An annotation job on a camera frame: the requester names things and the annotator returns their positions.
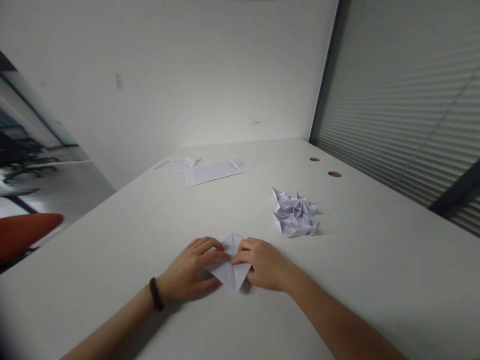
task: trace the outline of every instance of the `red chair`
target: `red chair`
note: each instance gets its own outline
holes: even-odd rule
[[[64,222],[64,216],[39,213],[0,219],[0,269],[5,271],[38,248],[30,248]]]

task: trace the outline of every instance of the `black bracelet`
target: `black bracelet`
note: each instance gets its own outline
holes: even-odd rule
[[[155,309],[159,312],[162,312],[165,309],[165,305],[162,304],[162,300],[160,299],[159,288],[157,287],[157,279],[153,278],[150,280],[150,292],[151,297],[153,298],[153,305]]]

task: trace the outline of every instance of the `table surface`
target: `table surface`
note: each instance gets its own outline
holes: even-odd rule
[[[271,242],[412,359],[480,356],[478,238],[300,139],[167,158],[188,157],[244,157],[251,169],[191,188],[182,172],[146,172],[0,276],[3,325],[26,358],[61,357],[193,239],[230,232]],[[319,235],[282,237],[271,186],[318,205]],[[221,287],[152,318],[131,355],[332,359],[286,294],[244,290]]]

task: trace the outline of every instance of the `hand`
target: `hand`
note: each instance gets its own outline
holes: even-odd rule
[[[289,274],[297,267],[270,243],[249,237],[240,243],[232,262],[252,264],[247,279],[264,289],[286,291]]]
[[[217,251],[208,252],[211,248],[216,248]],[[218,279],[200,281],[199,275],[207,265],[229,260],[230,255],[224,251],[224,246],[212,237],[198,238],[188,245],[167,271],[156,279],[163,304],[193,298],[220,286]]]

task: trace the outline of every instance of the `paper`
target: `paper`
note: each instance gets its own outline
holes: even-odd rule
[[[186,158],[182,160],[163,160],[152,167],[151,171],[166,173],[166,172],[180,172],[186,169],[194,168],[200,159]]]
[[[190,188],[241,173],[243,173],[242,169],[233,160],[194,167],[186,171],[186,187]]]
[[[235,157],[232,160],[243,171],[250,169],[250,163],[247,160],[245,160],[243,157]]]
[[[296,198],[286,192],[271,188],[277,201],[273,219],[280,232],[287,238],[314,235],[320,222],[315,218],[317,206],[296,192]]]
[[[230,233],[221,243],[225,247],[225,252],[231,255],[231,260],[222,263],[215,263],[205,268],[214,277],[220,280],[223,285],[233,291],[240,290],[249,274],[250,268],[252,267],[249,263],[240,263],[238,265],[231,264],[235,255],[237,255],[237,250],[239,249],[242,240],[243,238],[240,235],[233,232]]]

